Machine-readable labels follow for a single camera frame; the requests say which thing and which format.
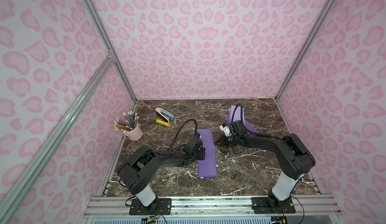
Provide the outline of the dark purple paper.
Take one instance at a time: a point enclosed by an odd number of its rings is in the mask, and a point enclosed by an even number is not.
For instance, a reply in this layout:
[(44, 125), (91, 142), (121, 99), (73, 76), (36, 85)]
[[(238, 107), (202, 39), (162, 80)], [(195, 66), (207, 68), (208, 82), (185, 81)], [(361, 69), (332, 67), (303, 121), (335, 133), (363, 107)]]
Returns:
[(216, 151), (213, 132), (210, 129), (199, 129), (203, 147), (205, 148), (204, 160), (198, 161), (198, 177), (212, 178), (217, 176)]
[[(232, 116), (227, 116), (225, 118), (225, 120), (228, 122), (226, 125), (229, 127), (230, 127), (230, 123), (231, 123), (231, 117)], [(244, 117), (240, 118), (240, 117), (234, 116), (234, 118), (233, 118), (233, 121), (240, 121), (240, 120), (242, 120), (244, 122), (246, 129), (248, 129), (251, 132), (257, 133), (257, 134), (259, 133), (259, 131), (254, 126), (252, 126)]]

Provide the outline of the light lilac paper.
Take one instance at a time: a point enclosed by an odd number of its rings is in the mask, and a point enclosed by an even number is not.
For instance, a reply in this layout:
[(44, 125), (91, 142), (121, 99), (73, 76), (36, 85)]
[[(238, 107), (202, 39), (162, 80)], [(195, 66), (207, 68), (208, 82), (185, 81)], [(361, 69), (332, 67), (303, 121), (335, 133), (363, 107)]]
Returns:
[(243, 118), (243, 117), (245, 118), (243, 107), (231, 105), (231, 107), (229, 108), (229, 116), (232, 116), (231, 122), (233, 122), (234, 116), (240, 117), (240, 118)]

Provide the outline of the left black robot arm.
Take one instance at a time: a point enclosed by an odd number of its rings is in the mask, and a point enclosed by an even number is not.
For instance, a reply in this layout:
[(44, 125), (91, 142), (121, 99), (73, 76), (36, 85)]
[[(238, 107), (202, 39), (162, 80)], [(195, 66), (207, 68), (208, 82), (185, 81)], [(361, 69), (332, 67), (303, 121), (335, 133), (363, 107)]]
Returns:
[(119, 166), (117, 175), (124, 186), (144, 206), (152, 205), (157, 199), (150, 182), (159, 169), (183, 167), (205, 159), (205, 148), (199, 134), (186, 145), (166, 151), (153, 151), (144, 145), (137, 149)]

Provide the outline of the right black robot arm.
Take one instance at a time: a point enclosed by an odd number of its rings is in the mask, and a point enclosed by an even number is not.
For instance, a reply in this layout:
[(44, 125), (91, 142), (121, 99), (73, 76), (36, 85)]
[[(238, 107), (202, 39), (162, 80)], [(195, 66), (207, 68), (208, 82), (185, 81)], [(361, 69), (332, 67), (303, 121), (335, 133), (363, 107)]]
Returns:
[(283, 203), (290, 199), (298, 182), (316, 165), (316, 160), (296, 134), (276, 137), (246, 128), (243, 121), (222, 124), (218, 139), (222, 146), (254, 148), (273, 152), (281, 168), (280, 176), (268, 193), (268, 199)]

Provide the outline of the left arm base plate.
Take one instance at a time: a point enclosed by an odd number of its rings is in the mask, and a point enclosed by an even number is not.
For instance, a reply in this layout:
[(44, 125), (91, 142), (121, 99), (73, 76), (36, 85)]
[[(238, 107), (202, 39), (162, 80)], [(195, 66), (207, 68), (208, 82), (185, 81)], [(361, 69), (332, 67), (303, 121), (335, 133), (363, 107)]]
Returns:
[(156, 198), (149, 206), (145, 207), (138, 199), (132, 199), (129, 205), (129, 215), (131, 216), (153, 216), (153, 215), (170, 215), (172, 199)]

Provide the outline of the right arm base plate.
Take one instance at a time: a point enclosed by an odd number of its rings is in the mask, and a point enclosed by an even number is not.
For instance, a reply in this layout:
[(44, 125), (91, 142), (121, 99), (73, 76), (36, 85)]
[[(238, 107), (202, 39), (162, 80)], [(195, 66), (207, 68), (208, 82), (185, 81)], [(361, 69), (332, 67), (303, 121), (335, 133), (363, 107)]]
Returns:
[(253, 197), (252, 209), (255, 214), (295, 214), (296, 209), (291, 198), (284, 201), (277, 200), (274, 196)]

